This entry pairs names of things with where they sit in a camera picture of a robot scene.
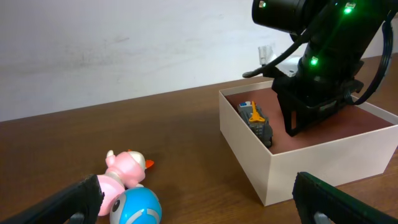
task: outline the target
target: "blue ball toy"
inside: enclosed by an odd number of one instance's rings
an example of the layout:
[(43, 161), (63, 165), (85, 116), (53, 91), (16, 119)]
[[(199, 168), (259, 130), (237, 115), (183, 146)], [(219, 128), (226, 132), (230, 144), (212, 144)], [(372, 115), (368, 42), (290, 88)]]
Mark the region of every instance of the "blue ball toy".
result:
[(113, 203), (111, 224), (159, 224), (162, 208), (153, 191), (135, 187), (123, 192)]

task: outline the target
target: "white cardboard box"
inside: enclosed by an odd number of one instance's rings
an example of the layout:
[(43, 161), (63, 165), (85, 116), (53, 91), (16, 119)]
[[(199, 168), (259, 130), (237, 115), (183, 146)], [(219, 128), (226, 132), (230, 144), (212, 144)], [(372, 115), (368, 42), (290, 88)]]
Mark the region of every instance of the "white cardboard box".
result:
[(358, 107), (392, 126), (272, 154), (240, 118), (225, 96), (270, 88), (272, 81), (220, 90), (220, 129), (265, 206), (292, 199), (297, 172), (333, 185), (382, 174), (398, 146), (398, 116), (369, 103)]

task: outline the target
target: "toy car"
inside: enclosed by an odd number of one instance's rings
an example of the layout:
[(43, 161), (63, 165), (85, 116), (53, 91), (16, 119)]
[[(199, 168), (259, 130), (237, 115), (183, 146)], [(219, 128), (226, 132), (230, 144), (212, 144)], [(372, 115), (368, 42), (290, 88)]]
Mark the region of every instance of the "toy car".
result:
[(254, 101), (247, 101), (239, 104), (238, 113), (260, 141), (266, 147), (271, 147), (272, 128), (269, 125), (268, 117), (263, 115), (261, 108), (256, 106)]

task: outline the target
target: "wooden table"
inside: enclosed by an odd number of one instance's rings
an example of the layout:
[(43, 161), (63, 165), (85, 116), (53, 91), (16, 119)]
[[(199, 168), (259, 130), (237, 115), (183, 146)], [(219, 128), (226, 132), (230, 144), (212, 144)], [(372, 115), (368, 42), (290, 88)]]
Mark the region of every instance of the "wooden table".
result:
[[(369, 83), (378, 63), (378, 58), (367, 59), (359, 79)], [(395, 114), (397, 73), (395, 56), (390, 75), (369, 100)], [(160, 199), (162, 223), (299, 223), (292, 200), (261, 205), (219, 131), (218, 90), (264, 80), (240, 80), (0, 123), (0, 220), (88, 174), (102, 174), (108, 150), (132, 149), (155, 161), (143, 184)], [(398, 153), (383, 175), (339, 189), (398, 218)], [(98, 220), (108, 222), (108, 217)]]

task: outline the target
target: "pink toy pig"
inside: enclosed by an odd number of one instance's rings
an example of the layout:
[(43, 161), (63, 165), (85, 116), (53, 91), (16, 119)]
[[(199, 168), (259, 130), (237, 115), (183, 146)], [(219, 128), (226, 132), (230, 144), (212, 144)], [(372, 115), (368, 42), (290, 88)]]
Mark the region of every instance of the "pink toy pig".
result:
[(114, 199), (125, 191), (125, 187), (142, 187), (139, 182), (145, 178), (146, 162), (139, 152), (122, 152), (115, 156), (110, 150), (106, 154), (108, 168), (104, 175), (98, 175), (99, 185), (104, 193), (104, 200), (99, 216), (109, 214)]

